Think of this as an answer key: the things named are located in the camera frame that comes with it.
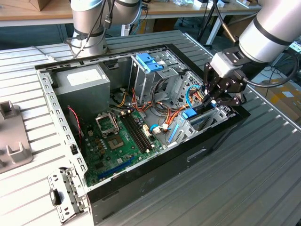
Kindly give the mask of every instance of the pci slot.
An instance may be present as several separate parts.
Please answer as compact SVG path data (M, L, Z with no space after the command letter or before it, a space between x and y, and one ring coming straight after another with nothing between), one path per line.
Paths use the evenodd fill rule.
M152 149L150 142L139 129L131 115L122 116L120 119L142 153Z
M132 160L134 160L134 158L135 157L132 157L129 160L127 160L126 162L124 162L124 163L122 163L122 164L120 164L120 165L118 165L118 166L116 166L116 167L114 167L112 169L109 169L109 170L107 170L107 171L105 171L103 173L101 173L100 175L98 175L98 179L105 178L106 176L109 176L109 175L111 175L113 173L116 173L117 171L119 171L119 170L121 170L121 169L129 166L131 164Z

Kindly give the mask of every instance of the chip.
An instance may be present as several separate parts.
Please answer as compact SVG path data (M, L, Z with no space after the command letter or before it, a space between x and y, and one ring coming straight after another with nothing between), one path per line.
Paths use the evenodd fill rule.
M99 163L97 163L97 164L95 164L95 168L96 168L97 170L100 169L101 167L104 167L104 164L103 164L102 161L99 162Z
M114 135L112 137L107 138L107 142L110 145L110 149L114 150L118 147L122 147L124 145L123 140L120 135Z
M121 164L123 161L121 158L117 159L118 164Z

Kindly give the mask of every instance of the ram slot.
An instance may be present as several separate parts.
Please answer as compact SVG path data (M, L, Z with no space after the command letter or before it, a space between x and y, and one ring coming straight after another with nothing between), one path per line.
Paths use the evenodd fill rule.
M145 153L147 149L149 150L151 149L151 144L146 139L142 131L139 129L132 116L129 115L129 116L122 117L121 121L125 125L129 134L131 135L135 143L138 145L142 153Z

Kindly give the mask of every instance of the motherboard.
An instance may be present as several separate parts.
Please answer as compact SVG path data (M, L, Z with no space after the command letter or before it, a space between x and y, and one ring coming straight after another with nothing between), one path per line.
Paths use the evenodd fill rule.
M82 128L84 159L88 166L85 174L87 186L93 186L163 150L161 143L146 132L146 124L139 112L116 116L108 113L108 116L100 117L95 123Z

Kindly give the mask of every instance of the ribbed metal table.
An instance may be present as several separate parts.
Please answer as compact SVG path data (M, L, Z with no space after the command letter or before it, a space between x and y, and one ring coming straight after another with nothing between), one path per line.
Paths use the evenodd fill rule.
M210 54L180 31L107 40L113 52L173 43L199 67ZM58 60L64 44L40 47ZM67 164L33 68L48 60L32 48L0 51L0 102L21 107L34 159L0 174L0 223L58 226L46 177ZM102 226L295 225L301 218L301 132L251 89L251 116L222 147L101 223ZM67 225L92 225L85 213Z

